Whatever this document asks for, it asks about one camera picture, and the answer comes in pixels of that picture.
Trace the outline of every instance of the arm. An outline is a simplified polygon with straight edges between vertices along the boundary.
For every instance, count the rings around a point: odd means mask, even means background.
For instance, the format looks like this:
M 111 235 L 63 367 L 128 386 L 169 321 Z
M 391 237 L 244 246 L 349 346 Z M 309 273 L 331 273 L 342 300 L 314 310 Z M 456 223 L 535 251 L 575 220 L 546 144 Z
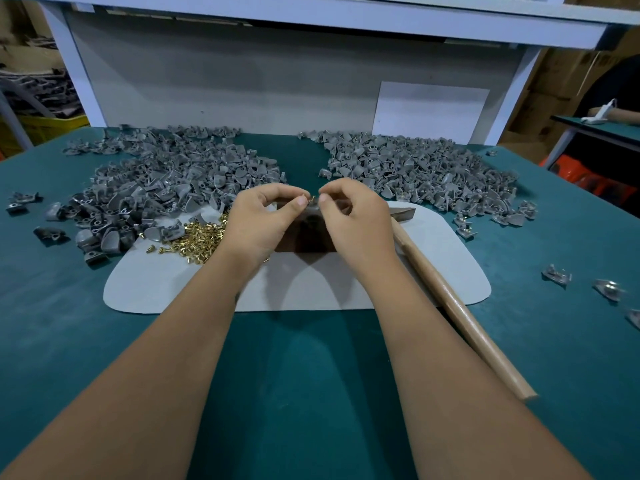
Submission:
M 594 107 L 589 110 L 589 116 L 595 116 L 599 107 Z M 615 121 L 617 123 L 626 123 L 628 125 L 640 125 L 640 112 L 628 111 L 626 109 L 619 109 L 612 107 L 605 116 L 609 121 Z
M 405 270 L 394 250 L 386 202 L 348 179 L 330 182 L 320 192 L 333 243 L 378 314 L 418 476 L 589 478 L 464 343 Z M 327 193 L 349 198 L 351 215 L 342 215 Z
M 268 212 L 277 198 L 293 200 Z M 234 298 L 307 198 L 281 184 L 238 194 L 213 256 L 0 478 L 185 478 Z

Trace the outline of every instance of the gold metal part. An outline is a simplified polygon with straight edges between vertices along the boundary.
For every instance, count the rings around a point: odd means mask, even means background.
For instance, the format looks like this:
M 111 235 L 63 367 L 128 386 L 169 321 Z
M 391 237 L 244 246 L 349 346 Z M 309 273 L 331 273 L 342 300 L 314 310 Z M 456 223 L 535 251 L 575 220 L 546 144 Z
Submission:
M 200 224 L 199 222 L 184 225 L 184 236 L 175 241 L 165 242 L 168 248 L 160 248 L 160 254 L 177 253 L 187 258 L 187 263 L 204 264 L 218 248 L 227 227 L 227 214 L 220 216 L 220 224 Z

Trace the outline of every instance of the person's left hand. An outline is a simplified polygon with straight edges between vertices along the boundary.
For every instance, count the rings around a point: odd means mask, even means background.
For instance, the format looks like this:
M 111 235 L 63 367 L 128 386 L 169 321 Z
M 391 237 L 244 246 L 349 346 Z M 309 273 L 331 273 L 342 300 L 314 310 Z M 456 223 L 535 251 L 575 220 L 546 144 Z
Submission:
M 285 184 L 265 184 L 238 193 L 216 252 L 231 252 L 248 260 L 247 265 L 255 272 L 307 207 L 310 197 L 306 190 Z M 265 209 L 276 199 L 291 201 L 274 212 Z

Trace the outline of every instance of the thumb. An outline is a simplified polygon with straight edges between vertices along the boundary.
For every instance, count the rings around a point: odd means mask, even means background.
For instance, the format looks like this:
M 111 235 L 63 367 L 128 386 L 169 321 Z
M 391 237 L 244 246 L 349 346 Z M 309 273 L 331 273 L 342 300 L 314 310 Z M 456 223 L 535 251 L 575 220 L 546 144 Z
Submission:
M 283 223 L 285 224 L 285 228 L 289 227 L 293 220 L 302 214 L 302 211 L 307 208 L 309 201 L 307 197 L 304 195 L 300 195 L 296 197 L 292 201 L 287 202 L 287 204 L 276 210 L 276 215 L 281 218 Z
M 324 217 L 324 222 L 329 225 L 344 217 L 344 214 L 338 209 L 329 194 L 320 194 L 318 206 L 320 207 L 320 212 L 322 212 L 322 217 Z

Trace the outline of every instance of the person's right hand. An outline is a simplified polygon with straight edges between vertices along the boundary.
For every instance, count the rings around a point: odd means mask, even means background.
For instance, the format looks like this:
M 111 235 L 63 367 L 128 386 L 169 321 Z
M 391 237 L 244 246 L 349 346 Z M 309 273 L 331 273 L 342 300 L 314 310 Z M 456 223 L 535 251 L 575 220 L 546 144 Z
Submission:
M 329 182 L 319 192 L 318 204 L 333 245 L 360 282 L 399 262 L 389 206 L 377 193 L 350 178 Z M 353 206 L 348 216 L 334 202 L 344 198 Z

